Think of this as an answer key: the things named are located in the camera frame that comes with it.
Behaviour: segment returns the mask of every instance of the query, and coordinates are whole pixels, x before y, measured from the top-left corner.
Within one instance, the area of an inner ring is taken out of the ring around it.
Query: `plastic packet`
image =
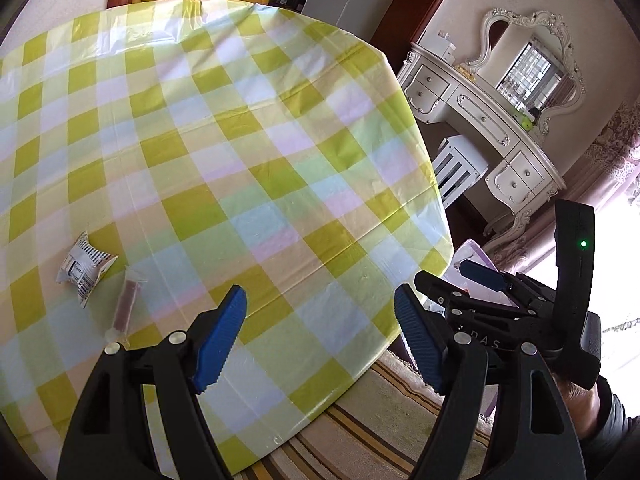
[[[113,325],[104,333],[107,343],[113,343],[114,341],[124,342],[126,340],[131,311],[143,283],[146,283],[146,278],[142,273],[131,269],[131,267],[126,268],[124,282],[116,304],[116,312],[113,315]]]
[[[451,285],[455,285],[457,288],[466,290],[469,293],[469,296],[476,300],[491,301],[492,303],[514,306],[514,303],[512,303],[502,292],[495,292],[494,290],[486,288],[485,286],[465,278],[460,274],[460,263],[464,260],[471,260],[472,262],[488,267],[491,270],[497,270],[494,263],[486,254],[484,254],[482,248],[475,241],[467,240],[460,245],[453,255],[453,259],[451,260],[449,267],[447,267],[447,270],[445,270],[442,279],[445,282],[451,283]],[[427,310],[444,314],[444,308],[429,299],[427,299],[425,307]]]
[[[84,308],[102,275],[109,270],[117,258],[117,254],[105,253],[93,247],[89,243],[89,235],[84,231],[60,265],[56,281],[73,283],[78,288],[80,306]]]

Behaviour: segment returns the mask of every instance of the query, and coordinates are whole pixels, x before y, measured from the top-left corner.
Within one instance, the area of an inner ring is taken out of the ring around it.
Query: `white vanity desk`
[[[484,246],[488,254],[519,237],[531,215],[565,189],[558,170],[532,136],[489,93],[443,59],[412,43],[398,81],[417,120],[427,124],[441,122],[450,107],[502,156],[485,182],[492,195],[511,209],[514,222]]]

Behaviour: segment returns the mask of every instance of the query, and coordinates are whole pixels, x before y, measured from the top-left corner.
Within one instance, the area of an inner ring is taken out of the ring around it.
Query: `sleeve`
[[[622,441],[637,424],[626,416],[625,408],[613,395],[607,380],[598,377],[600,411],[596,433],[580,442],[587,478],[593,479],[609,463]]]

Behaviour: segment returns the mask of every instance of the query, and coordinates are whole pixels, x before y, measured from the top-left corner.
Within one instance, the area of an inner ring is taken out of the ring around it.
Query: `yellow green plaid tablecloth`
[[[133,348],[246,289],[238,341],[199,398],[236,472],[375,361],[399,332],[399,283],[450,261],[411,111],[384,56],[351,34],[168,0],[82,16],[0,62],[0,410],[50,478],[125,266],[148,279]],[[83,230],[120,255],[85,310],[54,282]]]

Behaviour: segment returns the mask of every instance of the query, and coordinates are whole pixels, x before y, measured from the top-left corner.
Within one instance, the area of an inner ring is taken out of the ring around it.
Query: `mirror frame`
[[[562,15],[554,14],[548,10],[536,10],[530,16],[523,16],[510,10],[492,9],[486,13],[482,19],[480,28],[480,55],[461,63],[461,67],[471,74],[477,74],[489,61],[489,56],[491,55],[489,28],[495,22],[507,22],[509,25],[519,25],[525,28],[535,28],[542,25],[546,27],[553,36],[560,40],[562,51],[562,59],[560,62],[564,65],[569,77],[574,82],[575,96],[563,105],[544,108],[542,110],[538,124],[530,131],[530,134],[533,134],[540,142],[544,142],[546,136],[549,134],[551,118],[576,111],[583,104],[584,97],[587,93],[582,72],[574,59],[574,44],[571,41],[569,30],[566,28]]]

